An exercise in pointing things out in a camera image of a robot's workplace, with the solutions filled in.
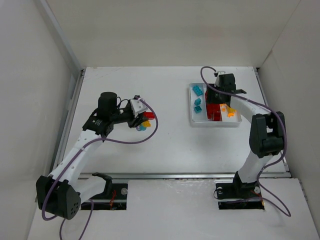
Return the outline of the red stepped lego block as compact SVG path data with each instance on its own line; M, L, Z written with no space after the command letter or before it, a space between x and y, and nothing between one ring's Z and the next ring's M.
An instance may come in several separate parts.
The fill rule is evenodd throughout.
M207 119L209 121L213 121L213 122L222 121L220 104L208 103L206 105L206 114L207 114Z

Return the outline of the teal long lego brick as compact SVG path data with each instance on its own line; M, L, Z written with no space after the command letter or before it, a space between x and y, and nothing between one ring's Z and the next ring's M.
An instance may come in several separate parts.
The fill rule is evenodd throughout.
M192 90L196 94L197 97L202 96L204 94L202 88L199 87L198 85L194 85L192 87Z

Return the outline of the small teal lego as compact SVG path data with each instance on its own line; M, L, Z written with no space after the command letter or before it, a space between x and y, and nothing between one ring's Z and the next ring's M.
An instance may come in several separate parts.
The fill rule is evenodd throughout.
M202 108L199 105L195 106L193 109L196 114L199 114L202 111Z

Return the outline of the teal yellow lego stack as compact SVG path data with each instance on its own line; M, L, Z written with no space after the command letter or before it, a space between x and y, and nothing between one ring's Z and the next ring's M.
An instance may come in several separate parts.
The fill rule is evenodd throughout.
M136 130L141 132L151 127L151 120L155 119L155 115L152 112L144 112L139 125L136 126Z

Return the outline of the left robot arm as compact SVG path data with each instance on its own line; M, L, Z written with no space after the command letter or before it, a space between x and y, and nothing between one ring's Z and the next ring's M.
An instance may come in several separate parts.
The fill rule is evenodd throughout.
M78 178L95 151L108 140L114 126L127 123L129 128L136 128L146 119L144 113L147 109L138 95L120 108L116 93L100 94L97 108L82 126L70 152L48 176L42 175L36 181L38 207L44 220L55 217L71 220L81 204L110 191L112 179L108 175L94 173L83 183Z

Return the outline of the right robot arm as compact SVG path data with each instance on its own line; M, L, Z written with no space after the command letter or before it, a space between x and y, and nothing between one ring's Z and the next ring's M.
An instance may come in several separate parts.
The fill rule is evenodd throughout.
M232 182L216 184L218 200L248 199L258 195L259 174L285 147L284 115L250 102L241 96L244 93L244 90L237 89L232 73L217 74L215 83L210 84L206 91L208 104L226 104L250 123L249 155Z

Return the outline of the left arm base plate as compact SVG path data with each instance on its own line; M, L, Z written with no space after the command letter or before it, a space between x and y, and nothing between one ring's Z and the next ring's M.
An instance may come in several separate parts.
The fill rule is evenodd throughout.
M127 209L128 183L113 183L109 193L93 196L95 211L123 211Z

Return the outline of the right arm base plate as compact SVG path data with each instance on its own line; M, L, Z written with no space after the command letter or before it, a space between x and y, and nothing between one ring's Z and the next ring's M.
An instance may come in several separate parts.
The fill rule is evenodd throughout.
M264 210L261 189L257 182L236 186L232 182L217 182L215 197L219 210Z

